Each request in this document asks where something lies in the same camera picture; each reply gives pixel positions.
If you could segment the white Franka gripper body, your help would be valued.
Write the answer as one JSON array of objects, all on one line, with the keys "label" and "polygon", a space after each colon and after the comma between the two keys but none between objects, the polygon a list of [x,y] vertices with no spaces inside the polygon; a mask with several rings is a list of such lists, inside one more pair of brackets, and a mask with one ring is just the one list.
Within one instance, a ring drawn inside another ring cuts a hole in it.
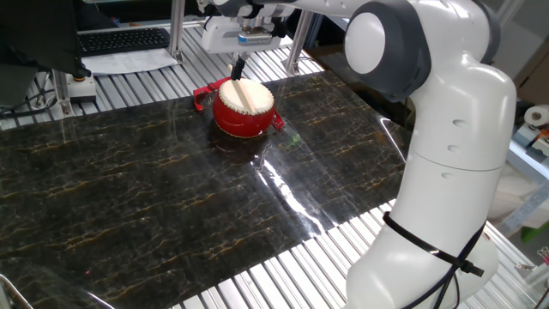
[{"label": "white Franka gripper body", "polygon": [[212,54],[273,50],[287,36],[282,17],[211,17],[204,24],[202,48]]}]

